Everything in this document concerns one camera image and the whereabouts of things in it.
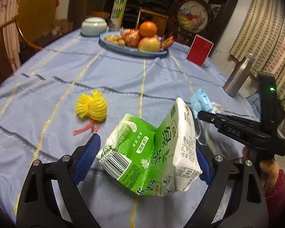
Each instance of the apple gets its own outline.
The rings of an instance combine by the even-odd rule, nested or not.
[[[138,49],[140,51],[152,51],[158,52],[160,51],[160,42],[158,37],[145,37],[138,44]]]

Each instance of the wicker chair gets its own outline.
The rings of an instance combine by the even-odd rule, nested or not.
[[[138,13],[138,17],[136,20],[136,26],[135,29],[138,29],[139,27],[139,19],[140,19],[140,15],[141,13],[148,13],[150,15],[153,15],[153,19],[152,22],[155,23],[155,25],[157,26],[157,35],[162,37],[165,33],[166,30],[166,26],[167,26],[167,21],[168,21],[168,16],[160,14],[160,13],[155,13],[153,11],[149,11],[146,9],[143,9],[142,7],[139,8],[139,13]]]
[[[7,25],[11,24],[11,23],[16,24],[18,34],[19,34],[20,38],[22,39],[22,41],[27,44],[27,46],[29,46],[29,47],[37,50],[37,51],[42,49],[42,47],[39,47],[39,46],[37,46],[31,42],[28,42],[25,39],[25,37],[23,36],[23,34],[19,28],[17,17],[14,17],[10,21],[0,25],[0,84],[3,81],[5,81],[9,76],[11,76],[13,74],[13,69],[11,67],[11,63],[10,63],[10,60],[8,58],[8,55],[6,53],[6,48],[5,48],[4,39],[3,39],[3,28],[6,27]]]

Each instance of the white ceramic jar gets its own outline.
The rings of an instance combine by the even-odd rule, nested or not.
[[[90,17],[81,24],[81,33],[85,36],[99,36],[107,31],[107,23],[99,17]]]

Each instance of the red sleeve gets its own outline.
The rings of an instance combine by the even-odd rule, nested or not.
[[[285,207],[285,174],[279,170],[279,176],[276,184],[265,191],[265,197],[268,208],[269,223],[278,218],[280,212]]]

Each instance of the blue gripper pad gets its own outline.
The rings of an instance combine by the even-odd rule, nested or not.
[[[213,180],[213,177],[210,175],[210,165],[198,146],[196,146],[196,157],[198,159],[198,164],[203,171],[199,177],[202,181],[206,182],[207,185],[210,185]]]
[[[100,136],[98,134],[95,134],[94,139],[91,141],[75,165],[73,180],[76,185],[78,185],[79,182],[83,181],[86,178],[89,169],[91,168],[91,165],[93,164],[95,157],[99,152],[100,143]]]

